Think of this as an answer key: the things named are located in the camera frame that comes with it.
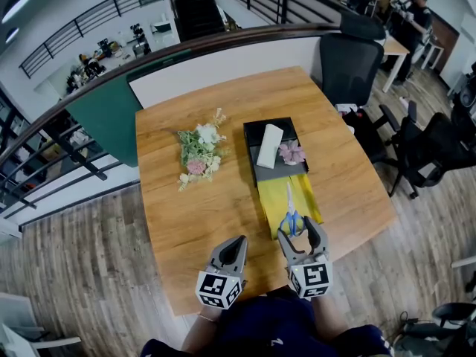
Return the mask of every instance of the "ceiling light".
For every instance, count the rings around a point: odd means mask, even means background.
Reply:
[[[7,41],[5,41],[5,44],[9,43],[14,38],[14,36],[16,36],[18,32],[19,32],[18,28],[11,28],[7,33]]]
[[[28,0],[9,0],[7,5],[5,6],[5,11],[1,23],[4,24],[8,20],[10,20],[15,15],[15,13],[21,10],[27,3]]]

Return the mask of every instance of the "flower bouquet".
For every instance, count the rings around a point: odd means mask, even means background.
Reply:
[[[201,124],[193,131],[178,131],[181,142],[181,164],[187,168],[177,181],[179,191],[183,191],[189,182],[207,179],[212,181],[212,175],[219,169],[222,157],[228,153],[226,149],[217,149],[220,141],[226,136],[219,135],[217,129],[226,119],[222,109],[217,109],[211,123]]]

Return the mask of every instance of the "wrist bracelet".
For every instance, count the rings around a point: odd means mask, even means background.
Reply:
[[[208,321],[210,321],[211,323],[216,323],[215,320],[212,320],[212,319],[208,318],[207,316],[202,315],[201,313],[199,313],[199,317],[200,317],[200,318],[204,318],[205,320],[208,320]]]

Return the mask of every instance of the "staircase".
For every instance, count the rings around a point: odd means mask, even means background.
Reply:
[[[175,6],[182,42],[225,31],[215,0],[175,0]]]

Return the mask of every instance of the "black tray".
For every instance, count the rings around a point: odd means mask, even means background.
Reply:
[[[268,119],[244,123],[243,129],[245,130],[245,141],[248,149],[251,171],[253,173],[254,186],[257,186],[258,181],[273,180],[281,177],[308,173],[309,167],[307,161],[296,165],[287,165],[284,164],[283,158],[279,156],[279,152],[276,153],[274,169],[270,170],[269,168],[256,165],[258,155],[260,154],[261,142],[263,141],[263,136],[265,134],[266,124],[274,124],[276,127],[283,130],[283,139],[281,140],[282,144],[297,139],[297,142],[300,145],[291,118]]]

